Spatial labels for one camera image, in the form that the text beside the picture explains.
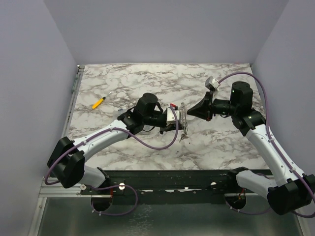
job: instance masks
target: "gray floor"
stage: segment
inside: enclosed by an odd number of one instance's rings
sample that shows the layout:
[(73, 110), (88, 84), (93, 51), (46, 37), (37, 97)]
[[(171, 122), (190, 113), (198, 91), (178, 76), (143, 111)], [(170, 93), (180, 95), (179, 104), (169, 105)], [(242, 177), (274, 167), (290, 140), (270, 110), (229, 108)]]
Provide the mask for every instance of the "gray floor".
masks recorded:
[[(130, 206), (115, 206), (124, 211)], [(261, 197), (250, 197), (245, 207), (268, 207)], [(297, 218), (289, 213), (248, 216), (226, 205), (139, 205), (120, 217), (92, 214), (90, 199), (48, 199), (40, 236), (299, 236)]]

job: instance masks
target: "marble table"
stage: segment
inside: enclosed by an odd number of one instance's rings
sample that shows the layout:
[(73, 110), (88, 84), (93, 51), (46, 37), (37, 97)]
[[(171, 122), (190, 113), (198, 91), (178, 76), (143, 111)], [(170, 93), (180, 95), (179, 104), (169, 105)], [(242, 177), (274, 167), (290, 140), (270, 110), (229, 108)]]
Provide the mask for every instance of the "marble table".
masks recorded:
[[(90, 134), (113, 121), (113, 111), (133, 107), (146, 92), (155, 94), (162, 107), (185, 103), (190, 108), (207, 89), (205, 80), (222, 78), (236, 71), (251, 72), (249, 64), (99, 64), (86, 65), (75, 103), (68, 136)], [(246, 75), (223, 82), (216, 98), (229, 99), (231, 85), (246, 81), (254, 91), (253, 107), (263, 113), (254, 80)], [(95, 110), (92, 105), (112, 93)], [(166, 150), (152, 150), (133, 138), (111, 145), (88, 162), (106, 170), (217, 170), (247, 167), (267, 169), (254, 146), (233, 126), (231, 118), (215, 117), (211, 122), (187, 116), (188, 138)], [(159, 129), (138, 137), (156, 147), (170, 143), (175, 132), (160, 135)]]

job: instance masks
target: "wall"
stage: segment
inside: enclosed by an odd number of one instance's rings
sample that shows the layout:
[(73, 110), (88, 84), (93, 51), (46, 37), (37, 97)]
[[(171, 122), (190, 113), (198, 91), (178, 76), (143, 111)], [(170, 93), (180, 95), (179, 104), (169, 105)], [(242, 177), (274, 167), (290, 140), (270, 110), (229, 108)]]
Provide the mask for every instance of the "wall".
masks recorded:
[(45, 0), (79, 64), (252, 63), (287, 0)]
[(0, 7), (0, 235), (27, 235), (76, 63), (41, 0)]
[(314, 11), (314, 0), (290, 0), (252, 67), (267, 90), (275, 136), (307, 174), (315, 174)]

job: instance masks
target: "yellow screwdriver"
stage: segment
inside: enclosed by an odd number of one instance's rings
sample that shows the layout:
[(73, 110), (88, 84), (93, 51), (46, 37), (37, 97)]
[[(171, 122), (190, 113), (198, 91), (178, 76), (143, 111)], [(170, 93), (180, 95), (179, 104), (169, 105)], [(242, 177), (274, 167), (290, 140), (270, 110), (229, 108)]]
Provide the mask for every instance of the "yellow screwdriver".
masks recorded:
[(98, 102), (96, 102), (93, 106), (92, 109), (94, 110), (96, 107), (98, 107), (104, 100), (106, 97), (102, 97)]

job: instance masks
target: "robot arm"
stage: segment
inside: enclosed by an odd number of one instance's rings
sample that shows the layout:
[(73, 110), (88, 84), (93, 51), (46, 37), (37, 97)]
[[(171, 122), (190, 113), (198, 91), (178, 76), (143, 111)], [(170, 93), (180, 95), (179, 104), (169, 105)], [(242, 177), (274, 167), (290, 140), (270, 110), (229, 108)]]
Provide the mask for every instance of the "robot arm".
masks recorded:
[[(106, 173), (101, 168), (86, 166), (85, 162), (104, 148), (141, 132), (144, 125), (160, 127), (160, 132), (175, 130), (174, 115), (180, 121), (181, 113), (177, 107), (174, 109), (167, 108), (163, 111), (158, 98), (154, 94), (145, 93), (134, 108), (121, 114), (107, 127), (72, 141), (68, 137), (61, 138), (47, 165), (51, 168), (60, 156), (65, 155), (52, 169), (64, 188), (77, 183), (95, 188), (106, 186), (109, 179)], [(178, 128), (181, 130), (183, 126), (179, 123)]]
[[(206, 92), (204, 98), (190, 108), (188, 115), (196, 116), (210, 121), (213, 116), (231, 116), (234, 126), (241, 131), (258, 150), (274, 179), (254, 174), (247, 168), (237, 168), (231, 171), (231, 178), (235, 185), (249, 189), (268, 200), (271, 208), (277, 214), (285, 214), (292, 210), (308, 205), (312, 198), (301, 180), (292, 173), (291, 168), (286, 165), (279, 153), (271, 144), (266, 133), (266, 120), (263, 115), (252, 108), (253, 91), (246, 82), (234, 82), (231, 89), (230, 100), (213, 101), (213, 93), (219, 86), (216, 80), (206, 81)], [(313, 190), (315, 189), (314, 175), (307, 176), (287, 155), (278, 141), (272, 135), (272, 140), (282, 151), (293, 169), (303, 177), (305, 182)]]

